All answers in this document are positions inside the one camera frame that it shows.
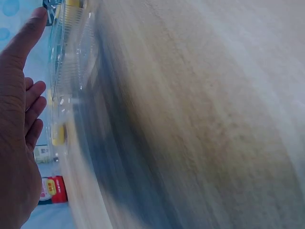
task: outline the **hand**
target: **hand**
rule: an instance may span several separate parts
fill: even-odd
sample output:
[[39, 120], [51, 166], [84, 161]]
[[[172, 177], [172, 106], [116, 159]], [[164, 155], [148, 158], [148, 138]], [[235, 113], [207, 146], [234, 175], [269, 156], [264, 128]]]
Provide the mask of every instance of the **hand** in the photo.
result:
[[24, 78], [23, 68], [47, 23], [47, 12], [37, 8], [0, 54], [0, 225], [20, 228], [37, 206], [41, 176], [32, 152], [46, 106], [44, 82]]

